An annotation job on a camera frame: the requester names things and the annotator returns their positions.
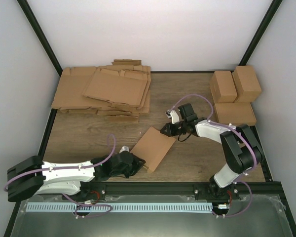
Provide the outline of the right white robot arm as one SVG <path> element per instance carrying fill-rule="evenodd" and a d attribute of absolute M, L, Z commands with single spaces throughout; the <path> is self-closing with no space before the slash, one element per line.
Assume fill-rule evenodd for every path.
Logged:
<path fill-rule="evenodd" d="M 190 103 L 179 106 L 178 110 L 166 111 L 171 122 L 162 127 L 161 134 L 168 137 L 193 135 L 222 145 L 225 165 L 210 178 L 209 193 L 213 198 L 222 198 L 231 184 L 265 159 L 263 149 L 248 125 L 225 125 L 199 118 Z"/>

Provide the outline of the brown cardboard box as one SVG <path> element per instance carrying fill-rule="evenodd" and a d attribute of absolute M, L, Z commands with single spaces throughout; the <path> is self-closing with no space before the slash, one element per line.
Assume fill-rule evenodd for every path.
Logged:
<path fill-rule="evenodd" d="M 131 153 L 146 162 L 144 167 L 147 173 L 153 173 L 175 141 L 174 137 L 163 135 L 159 130 L 150 127 L 133 147 Z"/>

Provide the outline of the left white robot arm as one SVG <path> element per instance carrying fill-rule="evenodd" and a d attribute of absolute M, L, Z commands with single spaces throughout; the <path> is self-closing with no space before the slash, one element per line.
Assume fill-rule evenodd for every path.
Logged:
<path fill-rule="evenodd" d="M 33 156 L 7 171 L 4 190 L 9 202 L 44 194 L 76 195 L 86 199 L 91 193 L 87 182 L 103 182 L 120 175 L 129 178 L 145 163 L 129 151 L 80 163 L 52 163 Z"/>

